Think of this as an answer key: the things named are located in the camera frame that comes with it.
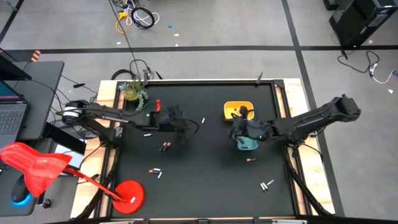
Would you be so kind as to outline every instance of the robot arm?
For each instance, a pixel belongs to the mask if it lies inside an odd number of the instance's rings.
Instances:
[[[322,130],[336,121],[350,122],[359,118],[361,109],[352,98],[343,95],[335,97],[329,103],[293,118],[280,118],[271,121],[248,121],[246,115],[236,116],[231,137],[248,137],[265,141],[280,139],[296,145],[306,139],[310,133]]]
[[[185,120],[183,111],[178,106],[162,110],[160,101],[145,105],[140,111],[130,112],[114,109],[97,103],[89,103],[85,100],[71,101],[65,105],[62,121],[69,125],[79,125],[98,135],[101,144],[117,147],[116,130],[105,128],[95,119],[106,119],[110,121],[133,125],[143,131],[176,131],[179,134],[185,132]]]

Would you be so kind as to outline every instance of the computer tower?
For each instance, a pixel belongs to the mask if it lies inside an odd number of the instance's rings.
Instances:
[[[336,10],[341,0],[323,0],[325,7],[328,11]]]
[[[349,0],[329,19],[343,47],[362,45],[394,12],[398,0]]]

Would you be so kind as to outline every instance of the green plant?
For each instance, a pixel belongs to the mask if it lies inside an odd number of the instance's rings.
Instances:
[[[148,93],[142,89],[141,82],[134,80],[130,83],[123,83],[119,85],[119,89],[123,91],[124,98],[128,101],[137,101],[138,106],[136,110],[141,110],[144,107],[145,100],[148,100]]]

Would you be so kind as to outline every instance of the red lamp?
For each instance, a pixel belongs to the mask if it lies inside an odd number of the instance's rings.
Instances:
[[[42,154],[24,143],[15,142],[0,152],[0,158],[24,173],[26,187],[34,197],[40,196],[64,172],[85,179],[106,192],[119,213],[132,214],[144,203],[144,188],[140,183],[126,180],[115,191],[107,189],[80,171],[67,167],[72,156],[66,154]]]

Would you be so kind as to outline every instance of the computer mouse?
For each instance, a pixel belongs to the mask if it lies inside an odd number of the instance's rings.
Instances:
[[[29,195],[29,190],[26,187],[25,184],[25,178],[22,175],[20,178],[18,178],[17,182],[14,184],[14,187],[12,188],[12,193],[11,193],[11,199],[15,203],[19,203]]]

